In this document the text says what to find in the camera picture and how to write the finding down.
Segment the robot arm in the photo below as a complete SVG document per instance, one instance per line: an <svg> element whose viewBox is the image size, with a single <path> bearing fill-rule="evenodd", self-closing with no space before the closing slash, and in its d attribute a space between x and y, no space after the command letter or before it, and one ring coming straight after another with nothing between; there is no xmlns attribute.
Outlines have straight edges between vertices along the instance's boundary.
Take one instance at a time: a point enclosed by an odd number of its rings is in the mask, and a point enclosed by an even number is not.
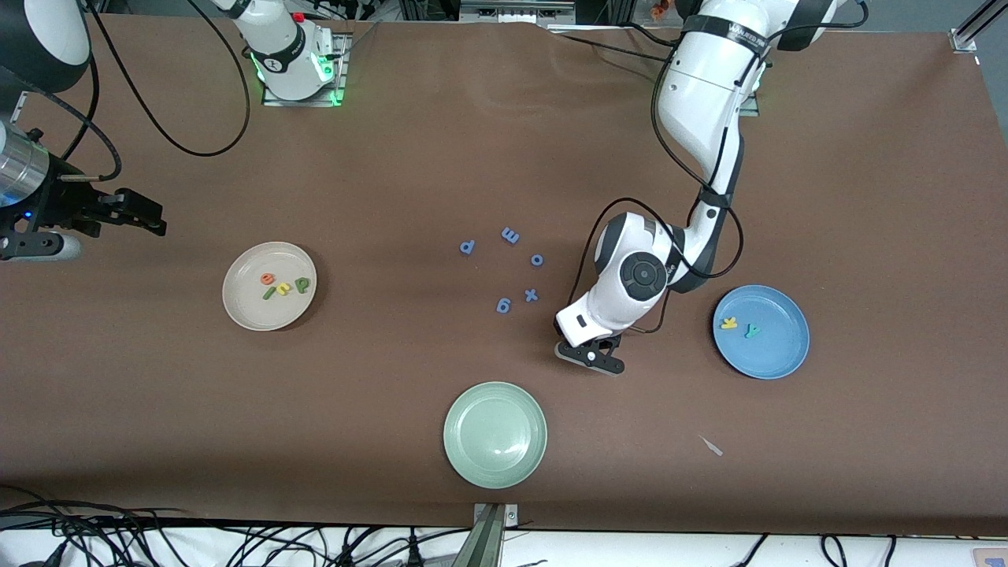
<svg viewBox="0 0 1008 567"><path fill-rule="evenodd" d="M283 0L212 0L235 21L259 78L278 98L299 101L333 82L333 32L294 20Z"/></svg>
<svg viewBox="0 0 1008 567"><path fill-rule="evenodd" d="M52 96L81 78L91 43L76 0L0 0L0 74ZM129 189L109 195L27 134L0 122L0 260L76 258L80 241L53 227L98 237L102 224L132 225L163 236L161 206Z"/></svg>
<svg viewBox="0 0 1008 567"><path fill-rule="evenodd" d="M770 48L767 38L775 32L787 25L829 22L839 3L676 3L680 12L687 10L686 20L681 41L666 63L657 111L665 130L701 164L708 187L702 188L685 229L634 213L623 213L606 225L595 251L598 281L556 314L556 327L566 340L556 346L557 356L618 374L623 365L612 357L612 350L619 344L619 334L650 311L666 290L685 293L703 285L706 278L697 272L710 273L714 265L742 163L739 109L762 73L762 65L755 63ZM821 29L788 31L775 44L797 50L821 33Z"/></svg>

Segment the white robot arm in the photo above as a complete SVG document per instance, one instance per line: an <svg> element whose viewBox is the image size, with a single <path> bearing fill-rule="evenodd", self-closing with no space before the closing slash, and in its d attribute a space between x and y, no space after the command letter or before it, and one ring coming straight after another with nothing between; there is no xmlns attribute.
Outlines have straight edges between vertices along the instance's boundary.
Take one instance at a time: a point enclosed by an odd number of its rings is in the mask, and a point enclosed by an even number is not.
<svg viewBox="0 0 1008 567"><path fill-rule="evenodd" d="M556 314L562 359L608 374L620 333L643 317L666 290L699 288L714 265L731 207L744 141L739 109L753 92L771 46L799 50L821 34L843 0L678 0L685 17L657 97L661 125L700 163L705 180L685 229L623 213L611 220L595 250L599 279Z"/></svg>
<svg viewBox="0 0 1008 567"><path fill-rule="evenodd" d="M333 82L333 32L287 12L283 0L212 0L235 21L266 87L299 101Z"/></svg>

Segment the small paper scrap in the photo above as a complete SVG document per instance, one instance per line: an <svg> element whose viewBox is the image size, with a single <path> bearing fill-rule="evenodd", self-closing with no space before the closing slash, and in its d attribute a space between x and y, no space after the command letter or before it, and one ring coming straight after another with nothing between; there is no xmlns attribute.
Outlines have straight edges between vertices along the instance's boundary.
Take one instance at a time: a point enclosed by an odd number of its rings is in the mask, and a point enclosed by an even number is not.
<svg viewBox="0 0 1008 567"><path fill-rule="evenodd" d="M710 449L711 451L713 451L715 455L718 455L720 457L720 456L722 456L722 455L725 454L724 451L722 451L721 449L718 449L717 445L715 445L714 443L711 443L710 441L708 441L707 438L704 437L703 435L698 435L697 437L700 437L701 439L703 439L704 443L707 444L707 448Z"/></svg>

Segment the black cable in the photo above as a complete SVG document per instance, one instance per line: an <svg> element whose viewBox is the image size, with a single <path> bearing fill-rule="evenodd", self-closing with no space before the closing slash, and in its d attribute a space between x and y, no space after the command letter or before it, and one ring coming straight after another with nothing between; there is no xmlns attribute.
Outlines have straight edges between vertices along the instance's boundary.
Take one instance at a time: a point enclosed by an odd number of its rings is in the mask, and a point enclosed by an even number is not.
<svg viewBox="0 0 1008 567"><path fill-rule="evenodd" d="M837 563L830 552L826 549L827 540L833 540L837 544L837 549L840 551L840 563ZM823 550L823 555L826 560L830 562L833 567L847 567L847 554L844 553L844 546L840 543L840 539L837 536L820 536L820 549Z"/></svg>
<svg viewBox="0 0 1008 567"><path fill-rule="evenodd" d="M420 546L416 543L416 528L410 526L409 539L406 542L409 544L409 556L406 558L406 567L423 567L423 556L420 555Z"/></svg>
<svg viewBox="0 0 1008 567"><path fill-rule="evenodd" d="M262 530L260 530L259 533L263 534L266 532L266 530L269 530L269 528L263 528ZM242 542L242 545L238 546L238 549L235 550L235 553L231 554L231 557L228 558L228 562L225 563L225 567L230 567L231 562L237 559L238 556L242 553L242 551L246 547L248 547L249 543L252 542L252 528L249 528L246 532L244 532L244 535L245 535L245 541Z"/></svg>
<svg viewBox="0 0 1008 567"><path fill-rule="evenodd" d="M95 112L98 111L98 97L101 92L101 87L99 86L98 82L98 64L95 63L94 56L91 58L91 63L89 64L89 67L91 68L91 103L88 105L88 113L85 116L88 117L88 120L94 120ZM81 140L84 139L84 134L87 131L88 131L88 125L82 123L81 127L78 128L77 130L77 135L74 136L74 139L71 140L70 145L67 146L67 149L62 152L62 155L59 156L60 159L62 159L64 161L70 159L70 156L74 153L74 150L77 149L78 144L80 144Z"/></svg>
<svg viewBox="0 0 1008 567"><path fill-rule="evenodd" d="M32 495L32 497L35 497L36 500L38 500L37 502L29 502L29 503L25 503L25 504L18 504L18 505L15 505L15 506L11 506L11 507L6 508L5 511L3 511L4 513L10 513L10 512L15 512L16 513L16 512L19 512L19 511L32 509L32 508L38 507L38 505L41 504L41 505L45 505L45 506L47 506L47 507L49 507L50 509L53 509L53 511L56 511L59 507L62 507L62 508L84 507L84 508L93 508L93 509L98 509L98 511L103 511L103 512L110 512L110 513L115 513L115 514L121 515L123 518L128 519L129 522L133 525L133 529L132 530L129 527L125 528L125 530L127 532L129 532L133 536L133 539L135 540L136 544L140 547L140 549L144 552L144 554L148 558L151 558L151 555L152 555L151 551L150 551L150 546L147 544L146 538L143 536L143 528L137 522L137 519L139 517L137 516L136 513L137 512L142 512L142 513L150 514L151 517L152 517L152 519L154 520L155 528L157 528L158 531L161 533L161 537L164 538L165 543L168 545L168 547L175 554L175 557L179 560L179 562L183 565L183 567L188 567L185 564L185 561L182 560L181 557L178 555L178 552L175 551L174 546L171 544L171 542L168 541L168 539L164 536L163 531L161 531L160 528L159 528L159 526L157 525L157 521L156 521L157 520L157 515L156 515L155 511L161 509L161 508L134 508L134 509L127 509L127 508L122 508L122 507L115 506L115 505L97 504L97 503L94 503L94 502L87 502L87 501L82 501L82 500L39 499L40 496L38 496L34 492L31 492L30 490L25 490L25 489L22 489L22 488L18 488L16 486L9 486L9 485L0 485L0 487L12 489L12 490L17 490L17 491L20 491L22 493L25 493L25 494L28 494L28 495Z"/></svg>
<svg viewBox="0 0 1008 567"><path fill-rule="evenodd" d="M102 540L102 542L106 546L108 546L109 552L112 554L112 556L114 558L117 558L118 561L121 561L124 565L130 565L131 563L133 563L131 561L131 559L125 554L125 552L123 550L119 549L119 547L115 545L115 542L113 542L112 539L109 538L109 536L105 532L103 532L102 530L99 530L99 529L95 528L94 526L91 526L90 523L88 523L84 519L75 518L73 516L67 516L67 515L65 515L62 513L59 513L59 514L45 513L45 512L16 512L16 513L9 513L9 514L6 513L6 512L0 513L0 518L20 518L20 517L26 517L26 518L47 518L47 519L56 520L56 521L62 523L64 526L70 525L71 527L74 527L75 529L78 529L78 530L81 530L84 533L87 533L89 536L94 536L94 537ZM73 540L72 537L69 538L69 541L70 541L70 543L72 545L74 545L74 547L80 549L83 553L85 553L85 554L90 554L91 553L90 551L88 551L87 547L78 544L77 542L75 542ZM92 558L96 562L98 562L98 559L95 558L93 555L92 555Z"/></svg>
<svg viewBox="0 0 1008 567"><path fill-rule="evenodd" d="M67 542L64 542L56 546L56 549L52 550L48 558L42 563L42 567L59 567L59 563L62 562L62 554L67 551Z"/></svg>
<svg viewBox="0 0 1008 567"><path fill-rule="evenodd" d="M585 259L588 258L588 251L592 247L592 239L595 238L595 232L599 229L599 225L602 223L602 219L604 219L606 217L606 214L609 212L609 210L612 209L613 207L615 207L616 205L619 205L620 203L633 203L634 205L637 205L641 209L644 209L645 211L647 211L647 213L650 214L651 216L653 216L656 221L658 221L659 223L661 223L661 227L665 230L665 233L668 234L668 237L671 238L671 236L672 236L672 230L669 228L668 223L666 223L665 220L661 218L661 215L659 215L654 209L652 209L651 207L649 207L646 203L644 203L644 202L642 202L642 201L640 201L638 199L634 199L633 197L620 197L619 199L616 199L615 201L611 202L609 205L606 205L606 207L602 210L602 212L599 214L599 216L595 219L595 224L592 225L592 230L591 230L591 232L589 232L588 239L585 241L585 248L582 250L581 261L578 264L578 273L577 273L577 275L575 275L574 286L571 287L571 294L568 296L568 305L571 305L572 303L574 303L574 296L578 292L578 285L581 284L581 275L585 271ZM728 273L729 271L731 271L732 268L735 267L735 264L738 263L739 258L742 257L742 250L745 247L745 233L742 230L742 224L739 222L738 215L735 214L735 211L733 211L731 208L726 209L726 211L729 212L729 214L735 220L735 222L736 222L736 224L737 224L737 226L739 228L739 247L738 247L738 250L735 253L735 257L728 264L728 267L726 267L725 269L723 269L723 270L721 270L721 271L719 271L717 273L704 273L704 272L698 270L696 267L692 266L692 264L690 264L689 262L687 262L685 260L685 258L683 257L683 254L682 254L681 250L676 249L676 251L679 252L679 254L678 254L679 255L679 261L681 261L682 264L686 266L686 269L688 269L690 273L692 273L694 275L696 275L698 277L703 277L705 279L712 279L712 278L715 278L715 277L721 277L722 275L725 275L726 273ZM661 323L663 321L664 321L664 307L662 307L662 317L661 317L661 319L660 319L660 321L658 323L658 327L656 329L651 330L650 332L653 333L653 332L657 331L657 329L660 329ZM648 332L645 332L645 331L642 331L642 330L639 330L639 329L635 329L635 331L637 331L639 333L648 334Z"/></svg>
<svg viewBox="0 0 1008 567"><path fill-rule="evenodd" d="M270 528L263 528L262 530L259 531L258 535L261 536L261 535L265 534L267 531L274 530L274 529L276 531L273 532L272 534L270 534L270 536L273 536L273 537L278 536L278 535L280 535L281 532L283 532L284 530L286 530L286 528L283 528L282 526L279 527L279 528L272 528L272 527L270 527ZM245 549L245 548L248 547L248 544L251 542L251 533L252 533L252 530L249 530L250 537L246 539L245 543L242 544L241 547L239 547L237 550L235 550L235 553L233 553L231 555L231 558L228 559L228 562L224 564L225 567L242 567L243 562L246 559L248 559L248 557L250 555L252 555L252 552L254 552L255 550L259 549L260 547L262 547L263 544L265 544L267 541L269 541L267 539L260 539L258 542L256 542L256 544L254 546L252 546L249 549Z"/></svg>
<svg viewBox="0 0 1008 567"><path fill-rule="evenodd" d="M241 529L237 529L237 528L228 528L228 527L225 527L225 526L217 526L217 525L211 524L209 522L205 522L205 524L208 527L213 528L215 530L220 530L221 532L228 532L230 534L239 534L239 535L246 536L246 537L259 538L259 539L262 539L262 540L265 540L265 541L279 543L279 544L288 544L288 543L290 543L290 540L285 540L283 538L277 538L275 536L265 536L265 535L262 535L261 532L259 534L251 534L250 535L250 533L249 533L248 530L241 530ZM326 553L319 554L318 550L316 550L314 548L312 548L311 546L309 546L307 544L302 544L300 542L296 542L296 544L297 544L296 546L292 546L292 547L297 547L297 548L300 548L300 549L302 549L304 551L307 551L307 552L310 552L310 553L314 553L317 556L320 556L320 557L324 558L326 561L329 561L329 562L332 561L332 559L328 556L328 554L326 554ZM327 545L327 546L329 545L329 543L326 541L325 537L323 537L323 545Z"/></svg>
<svg viewBox="0 0 1008 567"><path fill-rule="evenodd" d="M22 85L24 85L25 87L27 87L29 90L31 90L31 91L39 94L39 95L42 95L43 97L45 97L46 99L48 99L49 101L51 101L52 103L54 103L59 108L66 110L69 113L71 113L74 116L74 118L77 118L78 120L81 121L82 124L85 124L86 126L88 126L89 128L91 128L92 132L95 132L95 135L98 136L99 139L102 140L102 143L105 144L105 147L107 147L109 149L109 153L112 154L112 161L115 163L115 167L112 169L112 173L109 174L109 175L107 175L107 176L98 176L98 181L100 181L100 182L107 182L107 181L112 181L112 180L114 180L114 179L116 179L116 178L119 177L119 174L121 174L122 171L123 171L123 160L122 160L121 157L119 157L119 151L116 150L116 146L112 144L112 140L109 139L109 136L105 135L105 132L103 132L101 130L101 128L99 128L98 126L96 126L95 123L92 122L90 118L88 118L84 114L81 114L80 110L78 110L78 109L74 108L73 106L69 105L66 101L64 101L59 97L57 97L57 96L55 96L52 93L49 93L47 91L43 91L39 87L36 87L34 84L29 83L28 81L25 81L24 79L21 78L21 76L19 76L18 74L14 73L13 71L7 69L6 67L0 65L0 70L9 73L10 76L14 78L14 81L17 81L18 83L21 83Z"/></svg>
<svg viewBox="0 0 1008 567"><path fill-rule="evenodd" d="M354 39L354 41L350 44L350 48L347 49L346 51L343 51L340 54L334 54L334 55L330 55L330 56L332 56L332 59L334 59L334 60L338 60L338 59L342 59L342 58L347 56L348 54L350 54L350 51L354 50L354 47L356 47L360 42L364 41L364 38L367 37L369 33L371 33L372 31L374 31L376 29L378 29L378 24L380 24L380 23L381 23L380 21L376 21L373 24L371 24L371 27L367 28L364 31L364 33L361 34L360 37Z"/></svg>
<svg viewBox="0 0 1008 567"><path fill-rule="evenodd" d="M668 290L665 290L665 299L661 301L661 315L658 316L658 324L655 325L654 328L641 329L640 327L631 325L630 327L628 327L628 329L635 333L640 333L641 335L650 335L651 333L657 333L658 331L660 331L661 325L664 324L665 322L665 308L668 307L669 296L671 296L671 294L668 292Z"/></svg>
<svg viewBox="0 0 1008 567"><path fill-rule="evenodd" d="M617 47L615 45L607 45L605 43L599 43L598 41L592 41L591 39L582 39L581 37L575 37L573 35L568 35L566 33L558 34L560 37L566 37L572 41L578 41L579 43L587 43L589 45L595 45L596 47L602 47L603 49L611 49L613 51L619 51L621 53L627 53L629 55L636 55L638 58L644 58L651 61L664 61L662 58L657 55L649 55L647 53L641 53L640 51L633 51L630 49L624 49L623 47Z"/></svg>
<svg viewBox="0 0 1008 567"><path fill-rule="evenodd" d="M375 528L372 526L371 528L368 528L367 530L362 532L360 536L357 536L357 538L354 539L353 543L351 543L349 546L344 545L343 550L340 551L340 555L336 556L336 559L333 560L332 564L337 566L343 565L344 563L352 565L354 562L354 551L356 551L357 548L360 547L360 545L364 542L364 540L368 538L368 536L374 534L378 530L381 530L381 528Z"/></svg>
<svg viewBox="0 0 1008 567"><path fill-rule="evenodd" d="M799 25L792 25L789 27L785 27L783 29L779 29L774 33L771 33L766 38L766 42L767 44L769 44L771 41L783 35L784 33L787 33L789 31L795 31L798 29L813 29L813 28L817 29L821 27L824 29L855 29L857 27L861 27L862 25L865 25L865 22L868 21L868 2L866 2L865 0L855 0L855 1L858 3L859 6L861 6L861 19L858 21L841 22L841 23L820 22L820 23L803 23Z"/></svg>
<svg viewBox="0 0 1008 567"><path fill-rule="evenodd" d="M639 23L634 23L632 21L625 21L623 23L616 24L616 26L617 27L632 27L632 28L636 29L637 31L641 32L644 35L644 37L647 37L648 39L650 39L651 41L654 41L655 43L657 43L659 45L664 45L666 47L674 47L675 45L678 44L678 42L675 41L675 40L662 39L661 37L658 37L657 35L651 33L650 31L648 31L647 28L645 28L643 25L640 25Z"/></svg>
<svg viewBox="0 0 1008 567"><path fill-rule="evenodd" d="M98 560L98 557L96 557L95 554L92 553L90 549L88 549L88 544L85 541L84 536L79 536L79 537L80 537L81 541L80 542L75 542L73 536L67 535L67 536L65 536L65 538L66 538L65 541L69 542L71 545L73 545L75 548L77 548L78 550L80 550L81 553L84 554L85 560L87 561L87 564L89 565L89 567L92 564L96 564L96 565L98 565L98 567L102 567L102 562Z"/></svg>
<svg viewBox="0 0 1008 567"><path fill-rule="evenodd" d="M654 135L658 138L658 143L661 144L665 153L672 158L672 161L675 161L675 163L682 168L683 172L688 174L688 176L697 183L699 183L701 187L714 192L714 189L711 188L710 182L697 175L696 172L686 165L685 162L682 161L682 159L676 155L674 151L672 151L672 148L668 146L668 142L665 141L664 136L661 135L661 129L658 127L658 95L661 93L661 83L665 79L665 74L668 73L668 67L672 64L672 60L675 59L675 52L676 50L672 49L669 51L668 56L662 60L664 63L662 64L661 69L658 70L657 79L654 80L654 88L651 90L651 129L654 130Z"/></svg>
<svg viewBox="0 0 1008 567"><path fill-rule="evenodd" d="M395 544L397 542L407 543L408 541L409 540L407 540L406 538L396 538L394 540L389 540L388 542L385 543L385 545L381 546L380 548L372 551L371 553L365 555L364 557L358 558L357 559L357 563L358 563L358 565L360 565L361 563L367 561L368 559L371 559L372 557L374 557L374 556L378 555L379 553L385 551L386 549L388 549L389 547L391 547L392 544Z"/></svg>
<svg viewBox="0 0 1008 567"><path fill-rule="evenodd" d="M119 51L116 49L115 44L112 42L112 37L109 36L108 30L105 28L105 23L102 22L102 17L98 13L98 9L95 8L91 4L91 2L87 2L87 4L91 10L92 15L95 17L95 23L98 24L98 29L99 31L101 31L102 37L105 38L105 42L109 46L109 51L112 52L112 59L116 61L116 65L119 67L119 71L122 73L123 79L126 80L126 85L128 85L130 91L133 92L133 97L136 98L136 102L140 103L140 108L143 109L143 113L147 115L147 119L150 120L150 123L154 125L154 128L157 130L157 132L161 134L161 136L164 139L168 140L168 143L170 143L171 145L175 146L176 148L180 149L181 151L190 155L195 155L197 157L214 157L234 147L239 141L241 141L242 137L245 135L245 131L248 129L249 126L249 120L251 119L252 116L252 98L251 95L249 95L248 83L245 81L245 71L242 69L242 64L238 58L238 54L235 53L235 50L231 47L231 43L228 43L228 40L224 37L224 34L221 33L221 30L218 29L217 25L215 25L214 22L211 21L211 19L207 16L206 13L204 13L202 9L200 9L200 6L198 6L196 2L194 2L193 0L185 0L185 1L188 2L188 5L193 6L193 8L200 14L200 16L203 17L204 21L206 21L207 24L210 25L211 28L213 28L214 33L216 33L217 37L220 38L222 43L224 43L224 46L228 48L228 52L231 54L231 59L235 62L235 68L238 69L238 75L241 76L242 90L245 92L245 119L242 122L241 130L239 130L238 135L236 135L235 138L231 140L227 145L225 145L220 149L216 149L214 151L195 151L193 149L190 149L184 145L178 143L178 141L176 141L173 137L171 137L171 135L168 134L168 132L161 126L160 122L157 121L157 118L155 118L154 114L150 111L150 108L147 106L146 101L143 100L143 97L140 95L140 91L137 90L136 85L133 84L133 78L130 77L129 72L126 71L126 66L123 64L122 58L119 56Z"/></svg>
<svg viewBox="0 0 1008 567"><path fill-rule="evenodd" d="M292 546L294 546L300 540L302 540L302 539L310 536L311 534L314 534L314 533L321 532L321 531L322 531L322 526L317 526L314 528L309 528L308 530L306 530L305 532L303 532L299 536L295 536L291 540L287 541L287 543L285 543L282 546L280 546L280 547L278 547L278 548L270 551L269 554L266 555L266 560L263 561L263 563L262 563L262 565L260 567L268 567L269 564L272 563L277 557L279 557L279 555L281 553L283 553L285 551L289 551L290 548ZM317 557L317 554L312 554L311 555L311 565L312 565L312 567L314 567L317 565L316 557Z"/></svg>
<svg viewBox="0 0 1008 567"><path fill-rule="evenodd" d="M430 540L434 540L434 539L437 539L437 538L443 538L445 536L451 536L453 534L462 534L463 532L469 532L469 531L470 531L469 528L460 528L458 530L448 530L446 532L440 532L438 534L431 534L429 536L423 536L422 538L417 538L416 539L416 544L415 545L422 544L423 542L429 542ZM378 561L375 561L374 563L372 563L371 567L378 567L379 565L381 565L382 563L384 563L384 562L388 561L389 559L395 557L396 555L398 555L398 554L400 554L400 553L402 553L404 551L408 551L409 550L409 546L411 546L411 545L414 545L414 544L408 544L405 547L401 547L401 548L393 551L392 553L389 553L388 555L382 557Z"/></svg>
<svg viewBox="0 0 1008 567"><path fill-rule="evenodd" d="M319 538L322 539L322 556L326 559L326 561L329 561L329 540L326 539L326 532L323 531L323 530L320 530L319 531ZM326 567L326 562L325 561L323 562L323 566L322 567Z"/></svg>
<svg viewBox="0 0 1008 567"><path fill-rule="evenodd" d="M171 554L175 556L175 559L178 560L178 563L181 563L182 567L188 567L188 564L185 563L181 555L179 555L178 551L175 549L174 544L172 544L171 540L168 539L168 535L164 533L164 529L161 528L160 522L158 521L157 518L157 514L155 514L154 512L150 512L150 516L151 519L154 521L154 529L157 530L158 535L161 536L161 539L164 541L165 545L167 545L168 549L171 550Z"/></svg>
<svg viewBox="0 0 1008 567"><path fill-rule="evenodd" d="M746 555L746 558L743 559L741 563L736 563L735 567L748 567L753 558L756 557L756 552L759 551L760 546L762 546L763 542L765 542L769 537L770 534L763 534L760 536L759 539L756 540L756 543L753 544L753 547L749 550L749 554Z"/></svg>
<svg viewBox="0 0 1008 567"><path fill-rule="evenodd" d="M889 536L889 551L885 554L885 561L882 563L882 567L889 567L889 563L892 561L892 554L896 552L896 536Z"/></svg>

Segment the metal bracket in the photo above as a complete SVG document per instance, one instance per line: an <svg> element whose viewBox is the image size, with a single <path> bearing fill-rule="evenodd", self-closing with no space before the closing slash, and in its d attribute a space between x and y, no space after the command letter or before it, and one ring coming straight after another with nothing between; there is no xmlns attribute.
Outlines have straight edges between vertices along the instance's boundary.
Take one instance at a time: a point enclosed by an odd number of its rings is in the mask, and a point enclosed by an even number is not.
<svg viewBox="0 0 1008 567"><path fill-rule="evenodd" d="M466 543L462 544L459 555L455 556L452 567L497 567L500 565L501 547L504 545L505 508L508 504L483 504L473 530Z"/></svg>
<svg viewBox="0 0 1008 567"><path fill-rule="evenodd" d="M1008 11L1008 0L984 0L977 11L970 14L970 17L959 24L959 27L953 28L949 33L952 48L957 53L976 51L977 43L974 39L990 29L991 24L1004 15L1006 11Z"/></svg>
<svg viewBox="0 0 1008 567"><path fill-rule="evenodd" d="M739 108L739 116L759 116L759 101L756 100L756 93L749 95Z"/></svg>
<svg viewBox="0 0 1008 567"><path fill-rule="evenodd" d="M961 43L959 39L959 30L955 27L949 31L949 42L952 43L952 50L957 53L973 53L977 50L977 42L970 39L967 43Z"/></svg>
<svg viewBox="0 0 1008 567"><path fill-rule="evenodd" d="M480 514L483 508L490 504L476 504L473 506L473 524L480 521ZM504 527L514 528L518 525L518 504L504 504Z"/></svg>

